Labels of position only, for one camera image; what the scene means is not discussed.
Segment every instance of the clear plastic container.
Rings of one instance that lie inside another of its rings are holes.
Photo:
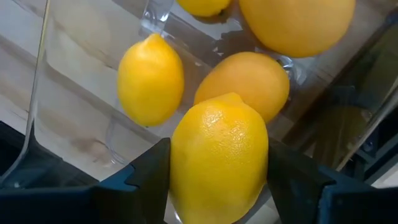
[[[199,20],[173,0],[49,0],[46,8],[44,1],[16,2],[37,17],[43,16],[44,26],[32,99],[30,108],[26,108],[28,138],[19,160],[3,176],[3,181],[24,158],[32,142],[98,180],[109,177],[160,138],[170,137],[192,106],[195,91],[211,68],[240,51],[268,54],[287,71],[292,87],[289,101],[267,128],[271,138],[296,146],[297,138],[288,133],[320,123],[302,118],[395,7],[395,1],[357,0],[352,25],[339,44],[316,57],[288,58],[265,49],[243,29],[243,18],[235,2],[223,22]],[[179,53],[185,70],[185,92],[178,110],[167,122],[148,128],[131,121],[121,108],[116,95],[116,74],[124,52],[153,32],[160,33]],[[360,111],[365,117],[360,130],[354,138],[344,134],[350,137],[349,146],[346,141],[336,140],[338,147],[349,150],[331,166],[341,167],[359,147],[366,136],[363,133],[377,125],[395,105],[395,88],[378,100],[374,111]],[[335,116],[346,121],[350,118],[346,109],[352,91],[334,87],[331,91],[340,92],[338,98],[344,112]],[[322,130],[326,129],[344,133],[342,130],[348,128],[343,123],[324,123]],[[311,156],[314,147],[313,142],[308,147],[300,145]],[[269,199],[265,188],[255,208],[241,223],[276,221],[276,208]],[[171,204],[165,221],[177,223]]]

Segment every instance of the black plastic part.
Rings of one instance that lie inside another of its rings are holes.
[[[141,171],[127,178],[125,184],[139,187],[146,223],[162,223],[169,191],[170,138],[161,139],[131,165]]]
[[[324,186],[335,181],[315,161],[270,141],[267,181],[283,224],[315,223]]]
[[[97,185],[0,190],[0,223],[164,223],[169,152],[162,139]]]
[[[24,139],[23,134],[0,121],[0,176],[17,159],[24,145]]]
[[[336,184],[323,190],[317,223],[398,223],[398,188],[375,189],[327,167],[319,170]]]

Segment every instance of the citrus fruit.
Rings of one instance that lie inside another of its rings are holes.
[[[210,17],[227,8],[231,0],[177,0],[180,6],[194,16]]]
[[[170,193],[184,224],[233,223],[266,182],[267,130],[235,93],[192,107],[171,141]]]
[[[353,18],[355,0],[239,0],[239,5],[266,47],[308,57],[341,39]]]
[[[268,122],[287,101],[289,78],[274,59],[241,52],[224,59],[202,81],[195,104],[231,92],[237,93]]]
[[[120,61],[119,100],[140,125],[155,126],[171,117],[183,88],[181,59],[159,34],[134,44]]]

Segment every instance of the wooden surface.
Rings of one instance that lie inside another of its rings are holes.
[[[223,24],[204,24],[174,4],[166,31],[175,38],[184,61],[183,103],[166,124],[140,127],[124,116],[117,103],[115,83],[119,59],[130,45],[142,39],[138,30],[145,1],[52,3],[53,16],[45,40],[47,63],[40,67],[42,77],[38,82],[35,135],[47,149],[98,180],[122,168],[112,161],[106,147],[106,130],[112,119],[116,122],[112,146],[126,159],[135,159],[160,137],[172,134],[192,104],[196,87],[215,62],[237,50],[256,50],[237,18]],[[286,134],[382,24],[395,3],[358,0],[353,23],[337,46],[313,58],[294,60],[296,88],[283,113],[268,126],[272,137],[281,139]],[[0,1],[0,120],[21,133],[26,129],[44,5],[45,0]],[[236,42],[248,44],[235,49]],[[273,223],[277,219],[270,200],[250,223]],[[170,204],[166,220],[175,220]]]

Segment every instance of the lemon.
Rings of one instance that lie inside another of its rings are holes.
[[[177,0],[177,2],[194,16],[210,17],[226,9],[231,0]]]
[[[159,34],[134,44],[120,61],[119,100],[140,125],[155,126],[170,118],[180,104],[183,88],[181,59]]]
[[[184,224],[233,223],[266,182],[267,130],[228,93],[192,107],[172,136],[170,193]]]
[[[239,0],[257,38],[292,57],[319,54],[347,31],[355,0]]]
[[[272,58],[241,52],[224,59],[202,81],[195,104],[225,93],[237,93],[265,122],[274,118],[289,96],[289,78]]]

